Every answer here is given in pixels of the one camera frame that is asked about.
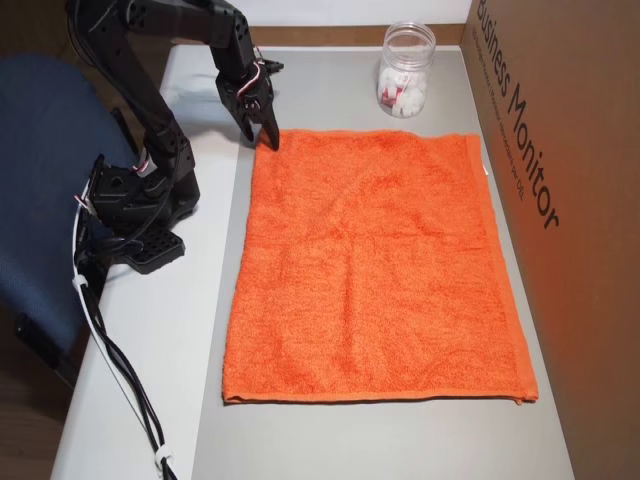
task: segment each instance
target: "blue fabric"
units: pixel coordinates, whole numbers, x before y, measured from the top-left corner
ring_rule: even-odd
[[[93,87],[41,55],[0,60],[0,302],[26,313],[65,352],[83,322],[73,289],[76,202],[93,162],[135,158]]]

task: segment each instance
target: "white table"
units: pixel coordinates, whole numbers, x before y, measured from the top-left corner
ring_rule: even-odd
[[[375,104],[375,50],[266,49],[265,55],[285,63],[274,77],[281,128],[481,133],[457,48],[438,50],[427,105],[409,120],[389,117]],[[110,335],[160,417],[178,478],[573,478],[486,150],[503,252],[540,389],[536,404],[222,405],[222,350],[252,160],[219,103],[215,73],[208,47],[179,46],[162,84],[191,140],[201,191],[196,213],[175,228],[186,255],[148,276],[112,268],[101,302]],[[311,83],[303,81],[308,78]],[[146,436],[93,342],[53,478],[156,478]]]

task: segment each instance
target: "black cable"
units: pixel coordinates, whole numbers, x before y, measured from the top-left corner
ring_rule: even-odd
[[[136,109],[138,109],[140,112],[144,113],[146,116],[154,118],[157,120],[157,116],[155,116],[153,113],[149,112],[148,110],[146,110],[143,106],[141,106],[130,94],[129,92],[126,91],[126,88],[122,85],[120,85],[118,83],[118,81],[111,75],[110,72],[108,72],[106,70],[106,68],[100,64],[99,61],[97,61],[94,52],[91,50],[91,48],[86,45],[82,38],[80,36],[77,35],[77,25],[78,25],[78,15],[79,15],[79,11],[80,11],[80,2],[81,0],[76,0],[75,4],[74,4],[74,12],[73,12],[73,31],[75,34],[75,38],[78,40],[81,49],[85,52],[85,54],[92,60],[93,66],[98,69],[100,71],[100,73],[102,73],[102,75],[104,75],[104,77],[109,80],[109,82],[111,82],[111,84],[120,92],[120,94],[127,99],[127,101],[129,101],[133,107],[135,107]],[[115,2],[109,6],[109,8],[107,9],[107,11],[109,9],[111,9],[113,7],[113,5],[115,4]],[[176,144],[176,151],[175,151],[175,157],[176,157],[176,161],[174,164],[174,168],[173,168],[173,173],[170,179],[170,184],[167,187],[166,191],[164,192],[164,194],[162,195],[158,206],[156,207],[156,209],[154,210],[154,212],[147,217],[147,219],[142,223],[142,225],[140,225],[138,228],[136,228],[133,232],[129,233],[127,236],[125,236],[121,241],[118,241],[116,245],[110,246],[110,247],[106,247],[104,249],[101,249],[97,252],[87,252],[88,256],[91,258],[105,258],[105,257],[111,257],[114,256],[118,253],[120,253],[127,245],[129,245],[131,242],[137,240],[138,238],[140,238],[140,236],[142,234],[144,234],[144,232],[151,226],[151,224],[158,218],[158,216],[160,215],[160,213],[162,212],[162,210],[165,208],[169,197],[171,196],[171,191],[173,190],[173,187],[175,185],[175,181],[176,181],[176,177],[177,177],[177,172],[178,172],[178,166],[180,164],[180,158],[179,158],[179,152],[180,152],[180,139],[178,138],[178,136],[176,135],[176,139],[175,139],[175,144]]]
[[[89,58],[87,58],[86,53],[80,53],[80,50],[82,50],[82,47],[78,48],[79,47],[79,45],[77,44],[78,38],[76,33],[73,31],[73,28],[71,25],[71,19],[69,18],[68,15],[67,15],[67,36],[69,37],[69,43],[71,43],[73,50],[76,52],[76,55],[80,58],[80,60],[82,60],[88,66],[95,68],[95,64]]]
[[[143,418],[144,428],[147,432],[147,437],[149,439],[149,443],[154,452],[158,451],[159,446],[164,445],[164,432],[162,430],[162,426],[160,425],[160,421],[156,415],[156,412],[149,401],[149,397],[140,382],[140,378],[136,374],[131,362],[127,359],[126,355],[120,348],[109,338],[107,335],[107,329],[104,324],[104,319],[102,317],[102,313],[100,312],[100,308],[98,305],[98,300],[93,294],[93,291],[87,285],[82,285],[81,287],[81,295],[84,297],[87,302],[87,308],[90,312],[89,321],[94,326],[96,332],[98,333],[100,340],[105,345],[107,355],[118,369],[118,371],[125,378],[131,390],[134,392],[136,396],[136,400],[138,401],[138,406],[140,408],[140,413]],[[149,418],[151,418],[151,422],[155,427],[155,432],[152,430],[151,423],[149,422]],[[163,458],[160,462],[162,467],[162,478],[164,480],[177,480],[177,477],[173,470],[169,468],[167,464],[167,459]]]
[[[124,99],[127,100],[127,102],[129,102],[132,106],[134,106],[140,112],[144,113],[150,119],[153,119],[156,122],[163,123],[163,121],[162,121],[162,119],[160,117],[158,117],[153,112],[150,112],[144,106],[142,106],[140,103],[138,103],[138,101],[135,99],[135,97],[133,95],[131,95],[131,92],[128,92],[127,88],[124,85],[120,84],[118,82],[118,80],[111,74],[111,72],[109,72],[107,70],[107,68],[98,61],[98,59],[97,59],[97,57],[95,55],[95,52],[93,51],[93,49],[91,49],[91,47],[89,45],[86,44],[86,42],[84,41],[82,36],[77,34],[77,32],[78,32],[78,16],[79,16],[79,12],[80,12],[80,2],[81,2],[81,0],[76,0],[76,3],[74,5],[73,30],[75,32],[76,39],[78,40],[78,43],[79,43],[81,49],[91,59],[91,62],[93,63],[93,66],[114,86],[114,88],[116,90],[118,90],[118,92],[120,92],[120,95],[122,95],[124,97]],[[116,3],[117,2],[115,2],[115,1],[112,2],[107,7],[107,9],[105,10],[105,14],[108,14],[109,11],[116,5]]]

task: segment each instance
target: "red wire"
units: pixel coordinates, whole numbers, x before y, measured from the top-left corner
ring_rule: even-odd
[[[249,88],[251,88],[251,86],[258,81],[258,78],[260,78],[260,65],[258,65],[257,62],[253,62],[253,64],[256,66],[256,75],[247,83],[245,83],[244,86],[240,88],[240,90],[238,90],[238,93],[236,93],[236,97],[238,98],[240,98],[244,94],[244,92],[249,90]]]

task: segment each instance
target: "white wire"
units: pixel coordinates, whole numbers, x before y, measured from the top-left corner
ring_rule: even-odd
[[[258,65],[257,62],[253,62],[253,64],[256,66],[256,69],[258,70],[255,74],[255,76],[249,80],[247,83],[244,84],[244,86],[238,90],[238,93],[236,93],[236,97],[240,98],[242,96],[242,94],[244,94],[244,92],[246,92],[247,90],[249,90],[249,88],[251,88],[251,86],[256,83],[256,81],[258,80],[258,78],[260,78],[260,65]]]
[[[85,185],[81,198],[85,198],[85,196],[87,195],[88,189],[89,189],[89,182],[87,182],[87,184]],[[73,264],[73,278],[76,280],[80,278],[80,275],[78,273],[78,267],[76,267],[75,258],[76,258],[76,236],[78,234],[78,221],[80,219],[81,208],[83,208],[83,206],[80,203],[78,203],[78,207],[76,209],[76,218],[73,222],[73,236],[71,238],[71,263]],[[91,330],[91,336],[93,337],[93,341],[96,343],[98,350],[100,350],[100,353],[102,354],[102,358],[107,364],[107,367],[109,367],[109,370],[111,370],[111,374],[113,375],[114,380],[120,387],[120,391],[122,392],[127,402],[129,403],[131,410],[133,410],[133,413],[138,419],[138,422],[140,423],[140,426],[142,427],[142,430],[146,435],[147,430],[145,428],[144,421],[142,420],[142,414],[140,413],[140,409],[138,408],[136,401],[131,397],[129,393],[131,391],[131,388],[128,384],[126,384],[124,378],[122,377],[120,372],[118,372],[116,366],[113,364],[113,362],[109,358],[109,354],[107,353],[107,348],[105,347],[104,342],[98,335],[98,332],[96,331],[96,328],[94,327],[93,322],[91,321],[91,315],[89,314],[87,303],[85,302],[84,295],[82,295],[82,288],[80,285],[78,285],[77,287],[78,287],[77,288],[78,297],[80,297],[80,304],[82,305],[82,311],[84,312],[85,320],[87,321],[87,324],[89,325],[89,329]],[[168,463],[169,463],[169,458],[167,458],[167,466],[175,474],[175,467],[169,465]]]

